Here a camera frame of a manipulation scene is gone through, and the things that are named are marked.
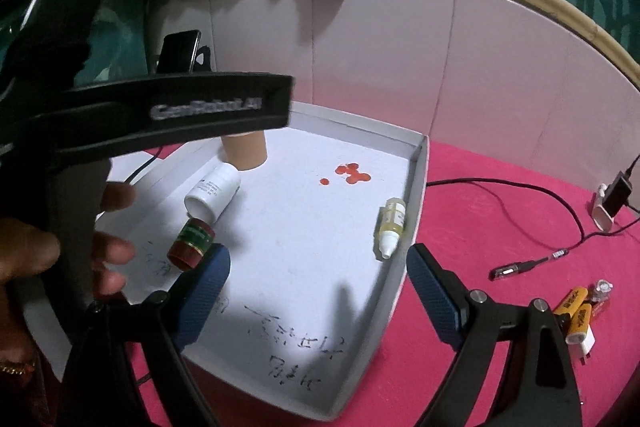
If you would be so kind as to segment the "person left hand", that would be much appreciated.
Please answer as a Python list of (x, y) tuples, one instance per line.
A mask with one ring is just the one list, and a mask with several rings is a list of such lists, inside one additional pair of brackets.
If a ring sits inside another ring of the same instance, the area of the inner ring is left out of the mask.
[[(101, 202), (103, 211), (111, 212), (130, 207), (136, 190), (128, 183), (108, 182)], [(8, 302), (6, 283), (33, 277), (50, 269), (61, 254), (58, 239), (31, 225), (8, 220), (1, 223), (1, 303)], [(126, 277), (107, 269), (106, 265), (126, 265), (134, 259), (134, 246), (126, 239), (96, 232), (91, 244), (93, 294), (111, 296), (126, 285)]]

